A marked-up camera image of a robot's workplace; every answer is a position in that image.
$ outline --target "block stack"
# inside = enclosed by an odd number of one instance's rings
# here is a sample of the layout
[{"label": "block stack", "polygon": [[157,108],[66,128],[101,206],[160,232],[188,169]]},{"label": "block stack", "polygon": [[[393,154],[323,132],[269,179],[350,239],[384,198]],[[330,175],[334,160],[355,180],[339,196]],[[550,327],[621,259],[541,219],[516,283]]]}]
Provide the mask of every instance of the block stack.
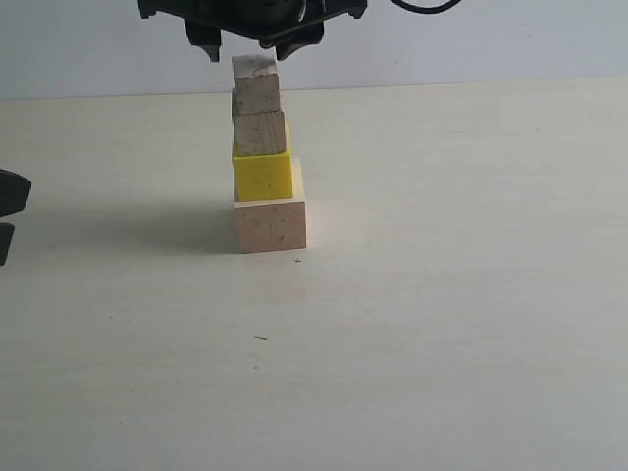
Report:
[{"label": "block stack", "polygon": [[244,253],[305,248],[305,193],[275,60],[233,58],[235,221]]}]

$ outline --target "large wooden block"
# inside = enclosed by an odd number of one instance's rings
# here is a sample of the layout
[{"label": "large wooden block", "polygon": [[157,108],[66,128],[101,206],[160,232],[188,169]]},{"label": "large wooden block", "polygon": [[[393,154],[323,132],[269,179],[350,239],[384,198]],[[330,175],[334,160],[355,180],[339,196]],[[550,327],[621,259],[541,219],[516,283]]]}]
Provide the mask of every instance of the large wooden block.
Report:
[{"label": "large wooden block", "polygon": [[239,243],[244,253],[292,250],[307,246],[305,190],[300,161],[292,165],[294,197],[234,203]]},{"label": "large wooden block", "polygon": [[292,151],[289,143],[285,152],[269,155],[241,155],[234,143],[233,163],[238,201],[293,197]]},{"label": "large wooden block", "polygon": [[235,56],[234,83],[237,107],[242,115],[272,113],[281,109],[277,63],[260,55]]},{"label": "large wooden block", "polygon": [[239,155],[280,154],[288,149],[286,115],[283,109],[270,113],[242,115],[234,90],[232,119],[234,120],[234,141]]}]

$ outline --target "white wall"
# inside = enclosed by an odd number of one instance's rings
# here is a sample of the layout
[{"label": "white wall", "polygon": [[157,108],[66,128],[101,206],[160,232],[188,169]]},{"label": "white wall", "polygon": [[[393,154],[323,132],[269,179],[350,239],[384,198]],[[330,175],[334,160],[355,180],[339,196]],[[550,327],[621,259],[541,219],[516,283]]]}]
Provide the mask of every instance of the white wall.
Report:
[{"label": "white wall", "polygon": [[[464,0],[439,17],[371,4],[360,21],[328,22],[320,46],[285,62],[285,87],[628,73],[626,0]],[[227,90],[225,59],[254,50],[227,37],[224,62],[212,65],[187,44],[182,20],[143,21],[134,0],[0,0],[3,99]]]}]

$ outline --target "small wooden block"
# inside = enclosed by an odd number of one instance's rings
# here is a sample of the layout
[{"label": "small wooden block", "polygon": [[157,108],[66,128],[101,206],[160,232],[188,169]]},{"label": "small wooden block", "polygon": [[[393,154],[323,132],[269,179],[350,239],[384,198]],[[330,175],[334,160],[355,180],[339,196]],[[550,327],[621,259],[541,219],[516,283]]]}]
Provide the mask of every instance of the small wooden block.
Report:
[{"label": "small wooden block", "polygon": [[242,115],[237,106],[234,90],[232,119],[234,120],[234,141],[239,155],[280,154],[288,149],[284,110]]},{"label": "small wooden block", "polygon": [[279,73],[272,57],[235,56],[232,62],[237,108],[241,115],[281,110]]},{"label": "small wooden block", "polygon": [[294,198],[235,202],[235,222],[244,253],[292,250],[307,246],[305,190],[300,161],[292,165]]},{"label": "small wooden block", "polygon": [[234,143],[233,163],[238,201],[293,197],[292,151],[289,146],[279,154],[244,156]]}]

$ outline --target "stacked blocks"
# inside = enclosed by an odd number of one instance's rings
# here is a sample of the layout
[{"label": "stacked blocks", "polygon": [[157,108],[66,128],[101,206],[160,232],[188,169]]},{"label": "stacked blocks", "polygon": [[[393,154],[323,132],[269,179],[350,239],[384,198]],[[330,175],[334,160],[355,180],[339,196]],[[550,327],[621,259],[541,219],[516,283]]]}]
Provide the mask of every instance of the stacked blocks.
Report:
[{"label": "stacked blocks", "polygon": [[292,157],[277,64],[233,58],[235,220],[244,253],[305,248],[305,194]]}]

